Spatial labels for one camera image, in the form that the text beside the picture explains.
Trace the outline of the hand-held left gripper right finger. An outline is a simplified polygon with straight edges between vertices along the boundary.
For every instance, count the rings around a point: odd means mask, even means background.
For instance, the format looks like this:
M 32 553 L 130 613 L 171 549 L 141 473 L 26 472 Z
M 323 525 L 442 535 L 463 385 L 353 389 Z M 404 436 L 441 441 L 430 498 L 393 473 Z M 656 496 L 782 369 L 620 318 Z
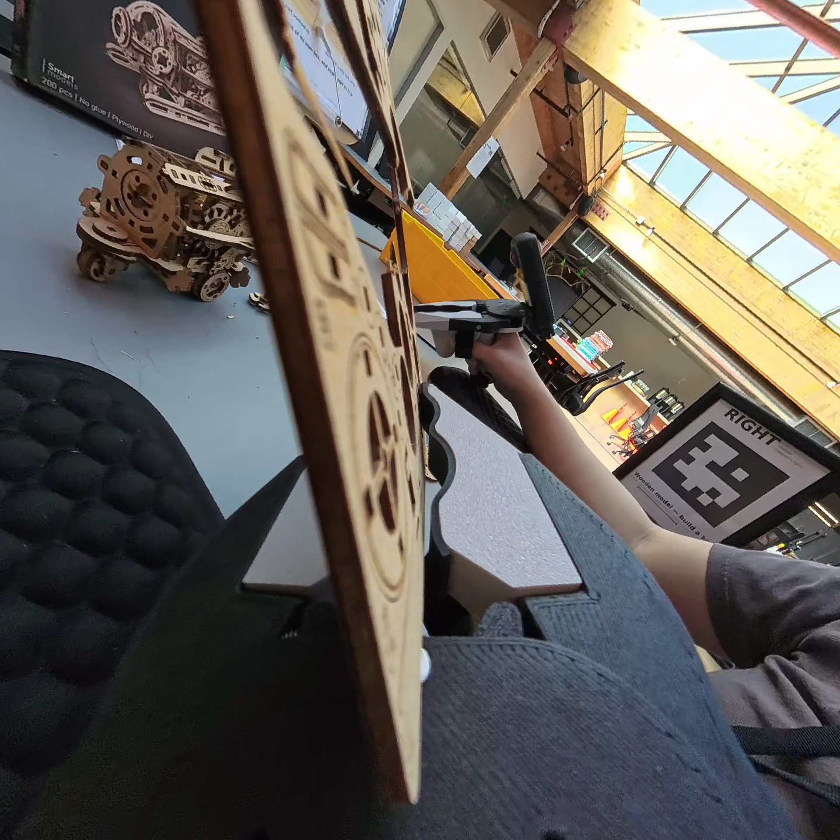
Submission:
M 424 621 L 469 635 L 490 606 L 572 595 L 584 583 L 555 522 L 558 481 L 433 385 L 422 390 L 429 509 Z

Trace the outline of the black model kit box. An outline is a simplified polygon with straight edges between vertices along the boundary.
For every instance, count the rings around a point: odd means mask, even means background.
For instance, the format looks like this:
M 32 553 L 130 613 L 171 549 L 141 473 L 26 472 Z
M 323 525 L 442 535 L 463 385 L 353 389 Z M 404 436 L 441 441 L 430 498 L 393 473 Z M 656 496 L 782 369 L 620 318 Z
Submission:
M 11 71 L 113 133 L 229 153 L 193 2 L 15 2 Z

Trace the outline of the instruction poster board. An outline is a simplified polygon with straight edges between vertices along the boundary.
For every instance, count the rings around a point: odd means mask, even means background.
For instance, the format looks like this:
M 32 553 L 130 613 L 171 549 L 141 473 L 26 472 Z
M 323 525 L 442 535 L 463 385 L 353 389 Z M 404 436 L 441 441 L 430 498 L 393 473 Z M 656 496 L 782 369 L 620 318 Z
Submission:
M 373 118 L 343 47 L 340 27 L 331 16 L 332 3 L 289 1 L 283 6 L 297 67 L 309 85 L 310 108 L 319 111 L 340 142 L 363 141 Z

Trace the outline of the white paper notice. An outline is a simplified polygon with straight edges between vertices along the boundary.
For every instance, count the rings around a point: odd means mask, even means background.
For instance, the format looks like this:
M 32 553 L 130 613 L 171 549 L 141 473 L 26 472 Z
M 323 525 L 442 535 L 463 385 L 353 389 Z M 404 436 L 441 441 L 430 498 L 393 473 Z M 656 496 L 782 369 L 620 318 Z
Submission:
M 499 141 L 495 137 L 490 136 L 468 161 L 466 165 L 468 174 L 477 179 L 492 161 L 499 148 Z

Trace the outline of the laser-cut plywood parts sheet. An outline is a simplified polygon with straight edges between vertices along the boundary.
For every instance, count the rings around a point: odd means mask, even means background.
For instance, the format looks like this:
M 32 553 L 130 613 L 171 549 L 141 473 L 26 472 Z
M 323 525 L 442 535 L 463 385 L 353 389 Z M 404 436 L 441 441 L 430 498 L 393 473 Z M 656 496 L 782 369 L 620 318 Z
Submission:
M 425 463 L 407 273 L 384 315 L 339 181 L 290 92 L 282 2 L 195 2 L 332 584 L 386 793 L 421 789 Z

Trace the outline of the orange traffic cones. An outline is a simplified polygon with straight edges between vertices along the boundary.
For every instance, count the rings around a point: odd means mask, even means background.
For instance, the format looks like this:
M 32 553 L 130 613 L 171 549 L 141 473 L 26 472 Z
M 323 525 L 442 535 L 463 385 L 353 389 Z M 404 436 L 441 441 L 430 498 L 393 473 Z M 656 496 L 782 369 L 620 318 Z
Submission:
M 618 417 L 610 423 L 613 430 L 610 441 L 614 444 L 612 453 L 628 458 L 646 445 L 647 441 L 656 435 L 650 427 L 655 419 L 656 410 L 650 406 L 641 416 Z

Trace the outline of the wall air vent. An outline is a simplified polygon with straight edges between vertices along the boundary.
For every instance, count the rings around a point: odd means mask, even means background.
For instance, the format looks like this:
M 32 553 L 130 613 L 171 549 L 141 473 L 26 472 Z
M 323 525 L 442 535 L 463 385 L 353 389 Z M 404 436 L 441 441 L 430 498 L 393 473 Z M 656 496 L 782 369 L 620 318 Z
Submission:
M 592 228 L 582 226 L 574 235 L 571 247 L 576 255 L 585 259 L 589 264 L 597 263 L 602 257 L 609 255 L 612 246 Z

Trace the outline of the yellow plastic bin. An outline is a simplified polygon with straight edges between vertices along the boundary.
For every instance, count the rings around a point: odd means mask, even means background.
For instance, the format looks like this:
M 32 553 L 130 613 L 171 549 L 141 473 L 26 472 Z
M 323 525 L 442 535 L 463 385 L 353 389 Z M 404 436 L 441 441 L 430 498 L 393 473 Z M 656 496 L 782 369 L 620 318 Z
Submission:
M 501 284 L 475 272 L 462 257 L 402 207 L 408 276 L 413 296 L 420 303 L 515 297 Z

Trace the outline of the black office chairs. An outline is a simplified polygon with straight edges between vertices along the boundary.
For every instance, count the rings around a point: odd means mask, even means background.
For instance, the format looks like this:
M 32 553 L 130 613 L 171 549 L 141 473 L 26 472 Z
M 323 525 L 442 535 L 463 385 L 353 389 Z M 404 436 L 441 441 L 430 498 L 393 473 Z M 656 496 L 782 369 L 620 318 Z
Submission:
M 592 406 L 597 396 L 618 385 L 628 383 L 635 377 L 636 373 L 634 371 L 620 376 L 624 365 L 623 361 L 619 362 L 602 371 L 588 374 L 576 383 L 565 386 L 555 396 L 557 403 L 572 416 L 582 415 Z

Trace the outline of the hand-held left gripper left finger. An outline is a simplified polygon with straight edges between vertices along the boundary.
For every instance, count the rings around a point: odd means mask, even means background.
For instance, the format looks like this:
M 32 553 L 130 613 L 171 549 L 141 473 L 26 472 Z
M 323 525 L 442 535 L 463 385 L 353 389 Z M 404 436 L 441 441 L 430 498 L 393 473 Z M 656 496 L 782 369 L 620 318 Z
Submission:
M 309 485 L 295 485 L 242 581 L 244 587 L 330 587 Z

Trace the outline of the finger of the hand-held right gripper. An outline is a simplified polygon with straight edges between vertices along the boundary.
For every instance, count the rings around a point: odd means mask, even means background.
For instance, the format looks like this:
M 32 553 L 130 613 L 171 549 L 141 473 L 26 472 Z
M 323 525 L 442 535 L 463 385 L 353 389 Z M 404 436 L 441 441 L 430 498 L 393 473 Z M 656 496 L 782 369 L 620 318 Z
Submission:
M 421 303 L 413 307 L 414 321 L 418 328 L 435 332 L 482 331 L 481 325 L 491 313 L 491 301 L 442 301 Z

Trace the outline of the silver air duct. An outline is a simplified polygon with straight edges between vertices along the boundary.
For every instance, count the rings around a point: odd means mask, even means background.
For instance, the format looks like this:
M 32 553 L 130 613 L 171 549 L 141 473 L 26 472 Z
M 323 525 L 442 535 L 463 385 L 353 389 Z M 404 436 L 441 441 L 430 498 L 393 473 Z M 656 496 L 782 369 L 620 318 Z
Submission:
M 819 429 L 805 412 L 775 385 L 743 361 L 734 351 L 676 304 L 653 283 L 639 276 L 628 264 L 607 249 L 591 267 L 600 284 L 610 288 L 625 308 L 637 312 L 666 336 L 678 349 L 708 368 L 732 389 L 761 404 L 802 432 Z

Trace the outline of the person's right forearm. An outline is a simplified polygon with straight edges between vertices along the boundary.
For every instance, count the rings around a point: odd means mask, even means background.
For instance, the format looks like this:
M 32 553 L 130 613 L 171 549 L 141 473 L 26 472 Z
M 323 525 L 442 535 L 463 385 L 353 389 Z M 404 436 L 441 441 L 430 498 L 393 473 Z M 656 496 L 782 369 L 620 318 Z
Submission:
M 531 366 L 526 368 L 502 391 L 516 409 L 532 453 L 624 541 L 667 594 L 694 642 L 726 657 L 707 603 L 711 544 L 654 524 L 586 447 Z

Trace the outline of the stack of white boxes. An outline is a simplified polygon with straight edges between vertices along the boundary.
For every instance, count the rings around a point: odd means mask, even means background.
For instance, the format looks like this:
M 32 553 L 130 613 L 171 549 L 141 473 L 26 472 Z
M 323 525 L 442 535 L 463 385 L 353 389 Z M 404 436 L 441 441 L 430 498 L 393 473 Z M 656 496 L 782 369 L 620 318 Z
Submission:
M 451 249 L 466 252 L 478 243 L 478 228 L 435 184 L 426 184 L 416 197 L 413 210 Z

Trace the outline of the person's right hand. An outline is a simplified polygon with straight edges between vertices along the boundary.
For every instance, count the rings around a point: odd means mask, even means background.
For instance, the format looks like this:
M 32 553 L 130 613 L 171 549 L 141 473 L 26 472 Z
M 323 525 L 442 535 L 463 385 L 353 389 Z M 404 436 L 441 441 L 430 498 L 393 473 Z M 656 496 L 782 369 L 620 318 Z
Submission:
M 471 374 L 488 377 L 514 404 L 537 394 L 543 386 L 518 332 L 500 332 L 493 343 L 475 343 L 468 367 Z

